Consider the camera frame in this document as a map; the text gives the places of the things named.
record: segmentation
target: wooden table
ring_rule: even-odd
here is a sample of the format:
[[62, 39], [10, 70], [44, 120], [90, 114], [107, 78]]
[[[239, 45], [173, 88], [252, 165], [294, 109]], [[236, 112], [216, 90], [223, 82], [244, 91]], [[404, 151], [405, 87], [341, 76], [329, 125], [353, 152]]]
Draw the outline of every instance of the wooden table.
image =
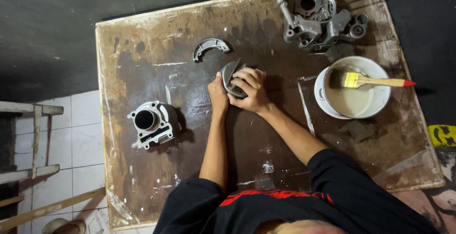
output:
[[[349, 6], [353, 14], [370, 17], [368, 33], [355, 43], [358, 55], [381, 64], [390, 77], [410, 78], [385, 0]], [[354, 157], [385, 189], [445, 184], [412, 87], [393, 89], [386, 108], [367, 120], [378, 137], [356, 143], [338, 131], [347, 120], [325, 114], [313, 95], [316, 75], [330, 62], [323, 54], [286, 44], [282, 24], [273, 0], [213, 0], [97, 23], [111, 230], [154, 225], [174, 187], [198, 174], [211, 117], [207, 84], [239, 57], [268, 73], [266, 89], [273, 102]], [[207, 37], [224, 39], [234, 52], [210, 50], [203, 62], [192, 62], [196, 44]], [[132, 149], [137, 132], [127, 114], [154, 100], [178, 110], [184, 131], [157, 148]], [[230, 107], [226, 126], [231, 187], [309, 190], [308, 170], [265, 120]]]

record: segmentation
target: black shirt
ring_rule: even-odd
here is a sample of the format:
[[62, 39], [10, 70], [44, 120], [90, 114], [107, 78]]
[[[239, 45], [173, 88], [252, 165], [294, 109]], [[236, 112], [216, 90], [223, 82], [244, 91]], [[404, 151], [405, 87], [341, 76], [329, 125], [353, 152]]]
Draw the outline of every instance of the black shirt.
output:
[[253, 234], [270, 220], [321, 220], [350, 234], [438, 233], [352, 159], [325, 149], [307, 167], [312, 193], [267, 189], [226, 196], [212, 181], [185, 180], [169, 194], [154, 234]]

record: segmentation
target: yellow brush ferrule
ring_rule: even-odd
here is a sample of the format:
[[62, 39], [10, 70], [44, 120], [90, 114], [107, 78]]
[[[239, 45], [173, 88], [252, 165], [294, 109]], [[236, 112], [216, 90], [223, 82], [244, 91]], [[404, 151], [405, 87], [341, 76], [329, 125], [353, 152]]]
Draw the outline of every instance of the yellow brush ferrule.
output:
[[359, 75], [359, 73], [355, 73], [355, 72], [347, 73], [347, 77], [345, 78], [344, 87], [356, 88], [356, 83], [358, 82], [358, 75]]

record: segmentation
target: person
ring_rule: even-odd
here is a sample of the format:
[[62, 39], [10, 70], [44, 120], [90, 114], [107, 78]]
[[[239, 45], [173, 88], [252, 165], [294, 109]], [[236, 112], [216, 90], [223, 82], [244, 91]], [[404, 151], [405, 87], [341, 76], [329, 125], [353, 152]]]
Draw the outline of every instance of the person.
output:
[[[154, 234], [438, 233], [355, 161], [327, 148], [271, 103], [263, 86], [265, 72], [242, 68], [233, 77], [238, 79], [231, 83], [248, 97], [227, 95], [220, 72], [208, 85], [213, 111], [199, 178], [183, 181], [169, 194]], [[279, 133], [308, 167], [311, 193], [266, 189], [225, 194], [228, 102], [257, 113]]]

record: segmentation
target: red brush handle tip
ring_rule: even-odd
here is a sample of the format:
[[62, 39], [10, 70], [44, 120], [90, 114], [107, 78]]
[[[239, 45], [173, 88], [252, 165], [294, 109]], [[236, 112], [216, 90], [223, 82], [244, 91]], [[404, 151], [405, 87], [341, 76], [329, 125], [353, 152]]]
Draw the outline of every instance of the red brush handle tip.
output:
[[416, 85], [416, 82], [409, 81], [409, 80], [404, 80], [404, 87], [405, 86], [414, 86], [414, 85]]

